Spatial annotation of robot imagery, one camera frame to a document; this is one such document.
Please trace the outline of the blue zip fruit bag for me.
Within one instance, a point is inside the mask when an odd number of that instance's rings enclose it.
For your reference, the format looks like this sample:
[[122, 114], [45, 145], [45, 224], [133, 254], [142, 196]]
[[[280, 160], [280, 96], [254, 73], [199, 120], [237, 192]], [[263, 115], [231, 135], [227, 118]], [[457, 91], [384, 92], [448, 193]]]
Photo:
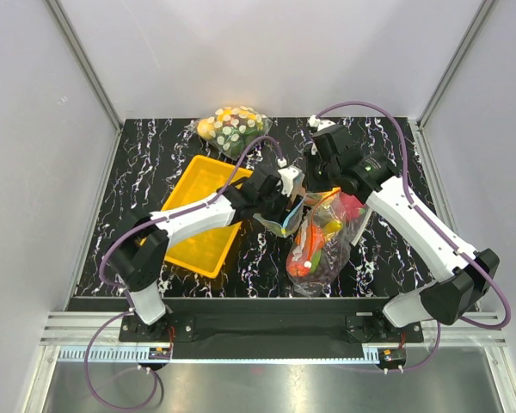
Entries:
[[276, 237], [286, 238], [293, 234], [299, 227], [300, 221], [302, 219], [303, 210], [304, 210], [304, 198], [306, 193], [302, 196], [296, 196], [293, 198], [294, 207], [289, 212], [288, 217], [285, 219], [283, 224], [277, 224], [270, 221], [265, 221], [261, 219], [256, 219], [253, 215], [253, 218], [257, 220], [260, 224], [262, 224], [268, 231], [272, 232]]

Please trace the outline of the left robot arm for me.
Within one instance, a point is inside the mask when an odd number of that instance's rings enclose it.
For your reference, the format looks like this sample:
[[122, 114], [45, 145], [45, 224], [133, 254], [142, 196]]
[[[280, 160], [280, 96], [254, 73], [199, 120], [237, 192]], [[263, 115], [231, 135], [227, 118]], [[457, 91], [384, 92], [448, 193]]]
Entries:
[[240, 185], [225, 184], [202, 200], [150, 215], [108, 249], [100, 275], [110, 264], [125, 283], [130, 312], [138, 330], [152, 341], [168, 332], [167, 310], [157, 288], [158, 271], [169, 249], [217, 228], [250, 219], [283, 225], [292, 203], [301, 197], [303, 173], [296, 167], [254, 171]]

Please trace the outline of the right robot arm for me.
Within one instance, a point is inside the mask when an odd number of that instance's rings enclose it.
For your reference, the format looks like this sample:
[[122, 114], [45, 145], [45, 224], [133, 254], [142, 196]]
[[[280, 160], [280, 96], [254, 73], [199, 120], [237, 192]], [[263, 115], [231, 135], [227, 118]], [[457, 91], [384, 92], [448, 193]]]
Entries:
[[486, 294], [500, 258], [461, 239], [404, 188], [382, 153], [362, 155], [343, 125], [318, 120], [310, 129], [313, 145], [304, 153], [305, 187], [314, 193], [339, 188], [356, 197], [404, 237], [433, 278], [385, 304], [383, 314], [373, 319], [376, 336], [392, 341], [405, 326], [429, 319], [454, 324]]

